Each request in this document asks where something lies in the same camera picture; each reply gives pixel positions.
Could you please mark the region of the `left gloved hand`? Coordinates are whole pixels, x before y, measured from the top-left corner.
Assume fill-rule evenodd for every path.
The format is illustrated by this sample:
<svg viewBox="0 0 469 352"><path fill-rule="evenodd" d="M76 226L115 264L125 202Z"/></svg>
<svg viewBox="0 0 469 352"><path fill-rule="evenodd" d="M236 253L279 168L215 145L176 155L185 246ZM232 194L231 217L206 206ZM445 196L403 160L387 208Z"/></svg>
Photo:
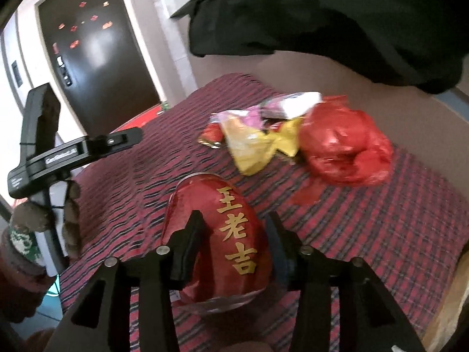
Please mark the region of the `left gloved hand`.
<svg viewBox="0 0 469 352"><path fill-rule="evenodd" d="M76 259L82 250L79 233L80 186L74 180L66 182L64 201L64 225L62 237L68 256ZM51 209L25 201L15 207L10 220L9 239L15 250L27 261L44 266L44 260L37 246L35 233L43 233L52 228L54 217Z"/></svg>

